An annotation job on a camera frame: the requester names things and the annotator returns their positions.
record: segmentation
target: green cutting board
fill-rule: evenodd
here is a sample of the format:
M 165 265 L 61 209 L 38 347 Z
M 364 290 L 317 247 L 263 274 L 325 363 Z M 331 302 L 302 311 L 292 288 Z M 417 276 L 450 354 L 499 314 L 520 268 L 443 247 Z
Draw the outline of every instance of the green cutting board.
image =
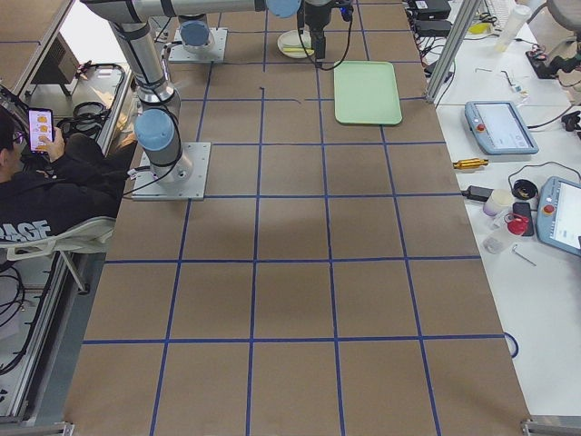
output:
M 337 121 L 388 125 L 401 122 L 393 64 L 344 61 L 333 71 Z

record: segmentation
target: phone screen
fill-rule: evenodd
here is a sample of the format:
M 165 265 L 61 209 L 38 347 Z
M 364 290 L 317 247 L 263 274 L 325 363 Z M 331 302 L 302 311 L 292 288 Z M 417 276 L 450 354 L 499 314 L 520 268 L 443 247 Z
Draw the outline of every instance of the phone screen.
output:
M 54 139 L 53 112 L 50 109 L 29 109 L 30 150 L 33 153 L 46 153 L 41 136 Z

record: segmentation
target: black tape roll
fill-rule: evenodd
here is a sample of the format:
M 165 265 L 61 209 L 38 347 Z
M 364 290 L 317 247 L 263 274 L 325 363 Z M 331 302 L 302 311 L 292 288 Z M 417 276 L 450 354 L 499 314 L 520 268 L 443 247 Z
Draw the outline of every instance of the black tape roll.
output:
M 538 189 L 531 181 L 520 179 L 513 184 L 512 194 L 520 200 L 530 200 L 537 196 Z

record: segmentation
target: plastic cup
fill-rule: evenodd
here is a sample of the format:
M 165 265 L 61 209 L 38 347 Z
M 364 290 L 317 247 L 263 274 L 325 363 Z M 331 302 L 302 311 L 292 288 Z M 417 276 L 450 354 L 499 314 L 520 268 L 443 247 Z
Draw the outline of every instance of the plastic cup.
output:
M 506 189 L 495 189 L 484 203 L 484 213 L 488 216 L 497 216 L 499 213 L 507 209 L 515 201 L 510 191 Z
M 517 36 L 518 31 L 527 22 L 528 18 L 532 15 L 530 7 L 525 5 L 516 5 L 515 8 L 510 11 L 507 23 L 504 29 L 500 32 L 497 43 L 494 48 L 499 52 L 504 52 L 507 50 L 510 43 Z

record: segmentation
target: person's hand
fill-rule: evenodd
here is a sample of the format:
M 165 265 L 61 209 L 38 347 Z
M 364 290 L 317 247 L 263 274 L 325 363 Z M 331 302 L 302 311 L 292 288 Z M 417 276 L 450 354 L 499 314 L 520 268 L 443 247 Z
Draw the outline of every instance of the person's hand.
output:
M 120 143 L 119 146 L 120 147 L 126 147 L 127 145 L 131 145 L 133 143 L 135 143 L 137 141 L 137 136 L 135 136 L 135 134 L 133 132 L 131 132 L 130 134 L 128 134 L 125 139 L 123 139 Z
M 46 136 L 40 136 L 40 140 L 44 143 L 42 150 L 47 152 L 49 161 L 54 162 L 64 154 L 63 132 L 58 127 L 54 129 L 54 141 Z

